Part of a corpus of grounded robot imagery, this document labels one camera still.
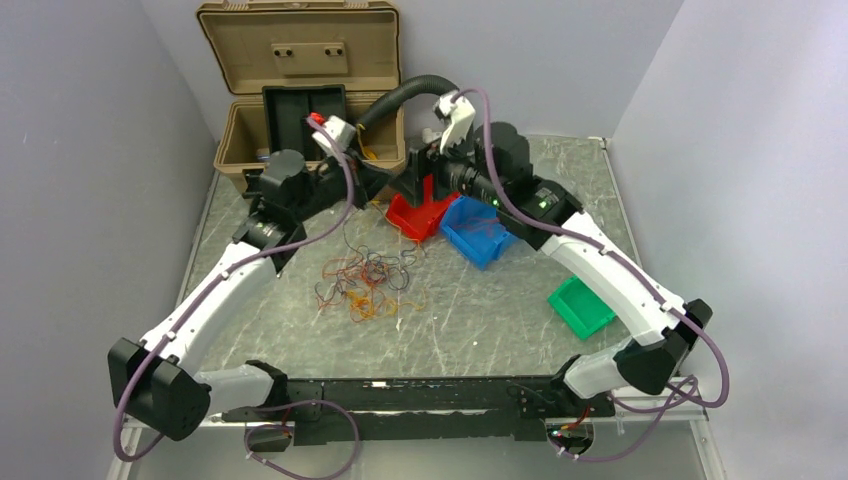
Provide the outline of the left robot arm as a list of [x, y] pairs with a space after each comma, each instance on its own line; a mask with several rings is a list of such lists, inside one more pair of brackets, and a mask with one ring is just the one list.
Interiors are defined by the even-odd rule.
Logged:
[[247, 173], [249, 213], [216, 266], [176, 309], [140, 340], [119, 339], [107, 354], [116, 418], [113, 439], [132, 417], [161, 437], [180, 441], [210, 414], [250, 408], [279, 417], [290, 400], [288, 377], [262, 361], [218, 371], [201, 363], [226, 325], [297, 250], [317, 241], [304, 223], [337, 203], [345, 213], [363, 207], [394, 172], [362, 160], [328, 157], [315, 169], [295, 150], [270, 155]]

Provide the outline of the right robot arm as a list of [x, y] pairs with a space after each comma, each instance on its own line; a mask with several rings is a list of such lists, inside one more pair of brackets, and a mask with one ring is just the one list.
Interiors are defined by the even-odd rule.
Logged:
[[701, 298], [664, 287], [602, 230], [578, 197], [539, 174], [529, 140], [505, 122], [482, 129], [471, 144], [440, 148], [439, 141], [407, 147], [397, 188], [407, 199], [431, 180], [437, 195], [458, 193], [491, 209], [518, 239], [571, 272], [624, 325], [627, 337], [566, 362], [551, 388], [557, 411], [574, 415], [589, 399], [620, 387], [659, 395], [703, 337], [713, 317]]

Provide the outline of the red plastic bin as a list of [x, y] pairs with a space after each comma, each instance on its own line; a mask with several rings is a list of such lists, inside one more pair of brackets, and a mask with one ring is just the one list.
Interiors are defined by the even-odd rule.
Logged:
[[452, 194], [446, 199], [428, 200], [422, 206], [413, 207], [401, 194], [396, 194], [385, 217], [406, 238], [422, 243], [436, 233], [448, 208], [458, 197]]

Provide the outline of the white pipe fitting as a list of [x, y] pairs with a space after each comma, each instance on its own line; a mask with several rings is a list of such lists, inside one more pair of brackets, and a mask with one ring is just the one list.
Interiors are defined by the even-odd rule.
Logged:
[[424, 128], [421, 132], [421, 140], [425, 144], [439, 144], [441, 142], [442, 134], [442, 131]]

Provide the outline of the blue plastic bin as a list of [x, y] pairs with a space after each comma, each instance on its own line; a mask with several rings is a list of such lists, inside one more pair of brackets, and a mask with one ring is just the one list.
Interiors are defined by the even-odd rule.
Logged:
[[450, 204], [439, 229], [447, 241], [479, 270], [486, 270], [518, 241], [501, 224], [494, 207], [465, 196]]

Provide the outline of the black toolbox tray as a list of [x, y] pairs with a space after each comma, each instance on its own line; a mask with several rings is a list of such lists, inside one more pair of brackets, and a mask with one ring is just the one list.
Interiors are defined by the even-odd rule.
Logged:
[[321, 160], [325, 154], [311, 135], [306, 122], [311, 113], [323, 117], [346, 118], [346, 90], [343, 85], [317, 87], [266, 86], [262, 90], [269, 151], [295, 150], [307, 161]]

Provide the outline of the tan plastic toolbox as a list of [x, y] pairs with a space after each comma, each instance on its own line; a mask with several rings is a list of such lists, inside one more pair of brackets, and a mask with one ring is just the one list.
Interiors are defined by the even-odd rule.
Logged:
[[341, 86], [356, 124], [400, 84], [400, 14], [388, 1], [220, 1], [195, 13], [235, 96], [213, 162], [238, 193], [269, 153], [266, 87]]

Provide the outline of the green plastic bin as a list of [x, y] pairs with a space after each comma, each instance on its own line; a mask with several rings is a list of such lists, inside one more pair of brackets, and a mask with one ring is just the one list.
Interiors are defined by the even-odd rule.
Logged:
[[581, 340], [610, 324], [616, 314], [577, 276], [561, 284], [547, 298], [551, 308]]

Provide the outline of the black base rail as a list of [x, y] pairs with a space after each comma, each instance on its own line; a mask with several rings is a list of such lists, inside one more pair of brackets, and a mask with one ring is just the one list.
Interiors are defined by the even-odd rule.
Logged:
[[611, 418], [604, 394], [584, 400], [543, 375], [388, 379], [291, 379], [267, 407], [223, 413], [226, 422], [280, 422], [297, 446], [364, 441], [510, 437], [542, 441], [543, 425]]

